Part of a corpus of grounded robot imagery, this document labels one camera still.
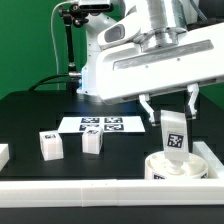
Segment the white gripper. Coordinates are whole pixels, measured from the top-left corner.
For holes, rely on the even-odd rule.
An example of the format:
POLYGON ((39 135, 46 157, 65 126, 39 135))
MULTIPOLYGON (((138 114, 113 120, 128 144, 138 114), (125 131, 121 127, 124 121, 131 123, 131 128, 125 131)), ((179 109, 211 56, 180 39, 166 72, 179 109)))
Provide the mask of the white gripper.
POLYGON ((195 119, 199 86, 223 81, 224 23, 183 33, 178 45, 145 53, 129 42, 102 51, 96 61, 96 89, 102 101, 117 104, 140 95, 152 126, 160 124, 160 112, 150 106, 150 96, 187 88, 187 117, 195 119))

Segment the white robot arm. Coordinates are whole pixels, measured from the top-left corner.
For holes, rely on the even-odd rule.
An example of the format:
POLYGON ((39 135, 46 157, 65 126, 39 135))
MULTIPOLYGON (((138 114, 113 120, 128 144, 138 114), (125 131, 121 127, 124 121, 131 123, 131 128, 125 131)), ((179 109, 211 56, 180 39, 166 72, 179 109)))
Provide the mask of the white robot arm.
POLYGON ((100 30, 95 87, 108 104, 187 90, 187 112, 199 87, 224 79, 224 22, 187 29, 180 0, 137 0, 125 16, 100 30))

